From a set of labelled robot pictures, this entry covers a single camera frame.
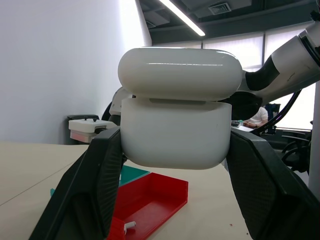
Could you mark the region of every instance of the red plastic tray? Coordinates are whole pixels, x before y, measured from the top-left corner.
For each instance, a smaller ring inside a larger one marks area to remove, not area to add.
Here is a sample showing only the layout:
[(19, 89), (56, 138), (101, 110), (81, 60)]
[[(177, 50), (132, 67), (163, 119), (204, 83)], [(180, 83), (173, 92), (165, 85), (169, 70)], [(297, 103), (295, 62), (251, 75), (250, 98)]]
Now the red plastic tray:
[[(119, 187), (107, 240), (145, 240), (188, 202), (188, 182), (150, 173)], [(136, 222), (124, 235), (124, 224)]]

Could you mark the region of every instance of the person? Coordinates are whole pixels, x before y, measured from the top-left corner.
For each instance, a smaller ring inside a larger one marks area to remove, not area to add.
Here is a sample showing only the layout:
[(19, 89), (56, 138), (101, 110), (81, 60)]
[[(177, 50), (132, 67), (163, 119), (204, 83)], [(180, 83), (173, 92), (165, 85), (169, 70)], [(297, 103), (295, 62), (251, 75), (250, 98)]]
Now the person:
[(268, 122), (268, 112), (264, 107), (260, 107), (258, 112), (250, 119), (243, 122), (243, 126), (256, 129)]

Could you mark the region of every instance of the beige table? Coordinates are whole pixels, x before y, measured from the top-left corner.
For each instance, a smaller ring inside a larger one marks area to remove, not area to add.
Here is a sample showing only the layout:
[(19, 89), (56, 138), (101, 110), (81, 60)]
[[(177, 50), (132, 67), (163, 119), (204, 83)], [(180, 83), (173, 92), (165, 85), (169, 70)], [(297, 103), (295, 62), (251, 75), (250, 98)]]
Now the beige table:
[(245, 131), (245, 132), (251, 132), (253, 129), (250, 128), (250, 127), (247, 127), (247, 126), (242, 126), (242, 125), (239, 125), (237, 127), (233, 126), (233, 128), (235, 129), (239, 129), (241, 131)]
[[(63, 174), (86, 145), (0, 142), (0, 240), (27, 240)], [(230, 177), (208, 170), (128, 166), (189, 182), (189, 199), (150, 240), (250, 240)]]

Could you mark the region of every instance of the ceiling light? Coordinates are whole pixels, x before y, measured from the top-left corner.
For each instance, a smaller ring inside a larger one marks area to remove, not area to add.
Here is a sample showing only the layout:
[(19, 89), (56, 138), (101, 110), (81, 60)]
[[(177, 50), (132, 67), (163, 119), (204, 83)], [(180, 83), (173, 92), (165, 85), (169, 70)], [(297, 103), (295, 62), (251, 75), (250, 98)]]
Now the ceiling light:
[(162, 2), (168, 9), (170, 9), (175, 15), (177, 15), (182, 21), (184, 21), (193, 31), (195, 31), (198, 35), (204, 36), (206, 35), (193, 21), (190, 20), (179, 8), (177, 8), (171, 1), (169, 0), (159, 0)]

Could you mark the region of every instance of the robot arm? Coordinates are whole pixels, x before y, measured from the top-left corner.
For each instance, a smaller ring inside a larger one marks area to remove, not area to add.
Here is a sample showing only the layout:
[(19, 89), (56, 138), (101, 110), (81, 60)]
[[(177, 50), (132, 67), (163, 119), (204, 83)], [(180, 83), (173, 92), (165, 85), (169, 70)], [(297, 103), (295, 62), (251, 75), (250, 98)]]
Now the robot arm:
[(320, 22), (279, 47), (256, 72), (245, 72), (237, 92), (222, 102), (232, 104), (232, 119), (252, 117), (273, 100), (297, 92), (320, 79)]

